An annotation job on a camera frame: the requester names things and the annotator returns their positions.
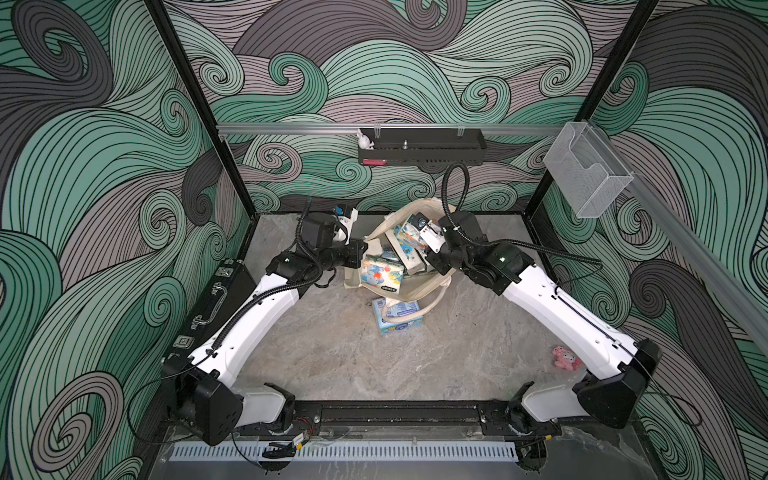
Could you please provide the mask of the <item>blue cartoon tissue pack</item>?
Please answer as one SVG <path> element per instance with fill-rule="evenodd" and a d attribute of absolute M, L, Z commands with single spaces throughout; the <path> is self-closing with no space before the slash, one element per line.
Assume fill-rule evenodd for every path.
<path fill-rule="evenodd" d="M 366 256 L 360 267 L 361 281 L 382 291 L 398 293 L 406 273 L 405 266 L 378 256 Z"/>

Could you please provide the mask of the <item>floral canvas tote bag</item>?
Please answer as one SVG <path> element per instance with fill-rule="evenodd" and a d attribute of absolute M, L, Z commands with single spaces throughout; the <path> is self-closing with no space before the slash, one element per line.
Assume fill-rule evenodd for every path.
<path fill-rule="evenodd" d="M 429 246 L 420 230 L 437 231 L 444 215 L 437 198 L 415 200 L 387 215 L 364 239 L 362 263 L 344 270 L 347 289 L 366 289 L 378 295 L 373 303 L 378 321 L 393 330 L 420 320 L 433 310 L 451 284 L 453 269 L 441 273 L 427 262 Z"/>

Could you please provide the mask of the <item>green white tissue pack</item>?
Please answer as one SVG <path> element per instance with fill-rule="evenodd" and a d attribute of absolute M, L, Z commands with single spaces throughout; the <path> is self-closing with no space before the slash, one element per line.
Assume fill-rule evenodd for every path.
<path fill-rule="evenodd" d="M 427 263 L 418 247 L 414 247 L 406 240 L 401 239 L 395 229 L 387 230 L 385 236 L 409 275 L 428 270 Z"/>

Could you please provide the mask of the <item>light blue tissue pack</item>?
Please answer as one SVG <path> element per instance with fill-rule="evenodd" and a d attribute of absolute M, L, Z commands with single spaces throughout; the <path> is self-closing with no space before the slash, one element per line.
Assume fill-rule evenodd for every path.
<path fill-rule="evenodd" d="M 387 298 L 378 298 L 372 302 L 372 309 L 380 335 L 406 330 L 420 325 L 423 316 L 415 316 L 420 311 L 417 302 L 397 302 L 389 305 Z"/>

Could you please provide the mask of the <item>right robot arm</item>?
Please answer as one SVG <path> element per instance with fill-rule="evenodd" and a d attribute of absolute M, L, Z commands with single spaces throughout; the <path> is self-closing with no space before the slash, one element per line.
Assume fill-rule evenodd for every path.
<path fill-rule="evenodd" d="M 492 290 L 532 315 L 580 360 L 566 379 L 525 384 L 509 404 L 515 430 L 529 433 L 566 418 L 589 417 L 624 428 L 651 383 L 662 358 L 649 339 L 634 340 L 578 303 L 510 240 L 487 241 L 467 212 L 433 222 L 412 220 L 427 261 L 439 272 L 451 269 Z"/>

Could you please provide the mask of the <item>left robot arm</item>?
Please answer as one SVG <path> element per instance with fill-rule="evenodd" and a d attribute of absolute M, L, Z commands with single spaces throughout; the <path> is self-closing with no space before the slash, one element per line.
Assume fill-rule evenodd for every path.
<path fill-rule="evenodd" d="M 211 446 L 238 427 L 275 423 L 289 393 L 270 385 L 236 391 L 245 361 L 323 272 L 358 268 L 367 250 L 364 240 L 351 239 L 318 251 L 299 246 L 274 257 L 251 297 L 210 339 L 164 362 L 160 390 L 171 419 Z"/>

